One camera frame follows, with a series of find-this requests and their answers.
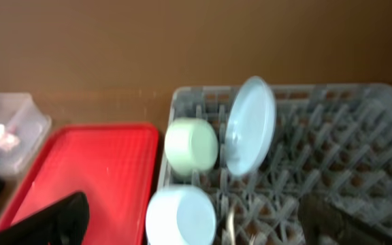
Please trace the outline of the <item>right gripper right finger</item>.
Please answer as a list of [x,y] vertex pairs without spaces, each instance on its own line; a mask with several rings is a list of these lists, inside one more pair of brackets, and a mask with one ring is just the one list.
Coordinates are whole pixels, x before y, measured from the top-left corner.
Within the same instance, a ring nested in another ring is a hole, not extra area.
[[315,194],[299,201],[298,219],[306,244],[318,244],[326,235],[338,244],[392,245],[392,237],[354,218]]

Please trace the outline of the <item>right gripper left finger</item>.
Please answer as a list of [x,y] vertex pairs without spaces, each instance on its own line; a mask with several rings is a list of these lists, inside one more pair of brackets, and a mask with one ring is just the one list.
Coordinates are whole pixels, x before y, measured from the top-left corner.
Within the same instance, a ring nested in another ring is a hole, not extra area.
[[78,245],[90,220],[85,193],[72,193],[0,231],[0,245]]

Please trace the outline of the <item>white plastic spoon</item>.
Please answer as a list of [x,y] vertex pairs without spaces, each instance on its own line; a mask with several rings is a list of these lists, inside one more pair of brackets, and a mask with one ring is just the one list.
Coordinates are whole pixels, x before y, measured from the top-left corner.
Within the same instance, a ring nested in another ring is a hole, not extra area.
[[226,220],[226,228],[227,228],[227,233],[229,234],[231,245],[236,245],[234,216],[235,216],[235,206],[232,205],[229,209],[229,213],[227,215],[227,220]]

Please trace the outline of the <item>small light blue bowl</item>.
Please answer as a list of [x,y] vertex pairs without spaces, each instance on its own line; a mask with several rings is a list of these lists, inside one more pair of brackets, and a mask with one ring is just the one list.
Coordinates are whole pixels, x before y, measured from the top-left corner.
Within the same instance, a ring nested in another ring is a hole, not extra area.
[[211,245],[216,233],[216,212],[200,188],[167,186],[150,199],[145,227],[151,245]]

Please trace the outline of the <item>large light blue plate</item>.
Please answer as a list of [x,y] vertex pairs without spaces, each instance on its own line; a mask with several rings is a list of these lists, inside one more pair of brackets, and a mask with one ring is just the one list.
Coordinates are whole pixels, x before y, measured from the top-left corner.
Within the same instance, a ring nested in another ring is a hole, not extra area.
[[235,96],[225,132],[226,166],[234,176],[258,169],[274,140],[276,99],[270,86],[253,76]]

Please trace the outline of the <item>green bowl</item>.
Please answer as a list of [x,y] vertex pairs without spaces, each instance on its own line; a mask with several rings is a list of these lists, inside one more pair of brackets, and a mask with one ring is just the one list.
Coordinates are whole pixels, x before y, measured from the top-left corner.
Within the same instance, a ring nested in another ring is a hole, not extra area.
[[218,157],[214,128],[200,118],[178,118],[165,134],[165,156],[175,175],[188,178],[196,172],[210,171]]

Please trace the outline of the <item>white plastic fork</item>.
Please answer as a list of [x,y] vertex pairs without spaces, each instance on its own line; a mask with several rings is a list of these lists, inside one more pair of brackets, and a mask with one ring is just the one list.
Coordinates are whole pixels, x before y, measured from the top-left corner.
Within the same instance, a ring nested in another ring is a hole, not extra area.
[[248,245],[265,245],[267,242],[267,237],[259,232],[257,234],[251,235]]

